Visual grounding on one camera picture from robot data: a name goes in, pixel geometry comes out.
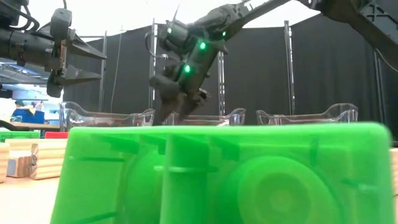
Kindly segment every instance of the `green plastic object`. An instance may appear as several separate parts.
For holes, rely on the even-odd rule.
[[[52,224],[394,224],[372,123],[73,128]]]
[[[38,139],[40,133],[37,131],[0,131],[0,142],[6,139]]]

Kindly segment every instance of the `robotic arm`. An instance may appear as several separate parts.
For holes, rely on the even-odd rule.
[[[245,24],[289,2],[290,0],[245,0],[211,10],[192,24],[175,18],[166,22],[158,35],[159,45],[178,56],[163,74],[150,79],[159,90],[162,106],[158,111],[163,121],[173,111],[180,120],[202,105],[209,94],[200,87],[218,52],[228,53],[225,42]],[[377,4],[362,0],[299,0],[310,9],[338,22],[349,24],[359,32],[394,70],[398,68],[398,22]]]
[[[67,47],[71,54],[97,59],[106,55],[82,41],[72,24],[72,12],[64,8],[55,10],[51,22],[39,29],[39,22],[30,16],[29,0],[0,0],[0,57],[15,60],[19,66],[33,63],[50,72],[47,94],[59,98],[64,86],[101,79],[101,75],[79,70],[71,65],[63,68],[62,48]],[[24,7],[27,14],[21,12]],[[19,16],[28,23],[18,25]]]

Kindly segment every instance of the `green plastic container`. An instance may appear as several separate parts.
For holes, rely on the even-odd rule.
[[[74,128],[52,223],[394,224],[390,141],[369,123]]]
[[[37,131],[0,131],[0,142],[6,139],[38,139],[40,133]]]

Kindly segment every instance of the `green led light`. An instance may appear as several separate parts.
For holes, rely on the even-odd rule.
[[[184,66],[184,72],[190,73],[191,72],[191,67],[189,65]]]
[[[206,43],[202,42],[199,45],[200,50],[205,50],[206,49]]]

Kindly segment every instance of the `transparent plastic tray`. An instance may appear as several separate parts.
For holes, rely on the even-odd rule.
[[[256,111],[257,123],[260,125],[307,124],[307,123],[350,123],[358,120],[358,108],[350,103],[332,105],[325,112],[308,115],[276,115]]]
[[[178,123],[178,113],[171,114],[164,125],[235,126],[244,124],[246,109],[238,108],[226,116],[190,115]]]
[[[132,127],[152,126],[155,110],[143,113],[113,114],[85,111],[74,102],[60,103],[60,130],[69,131],[73,127]]]

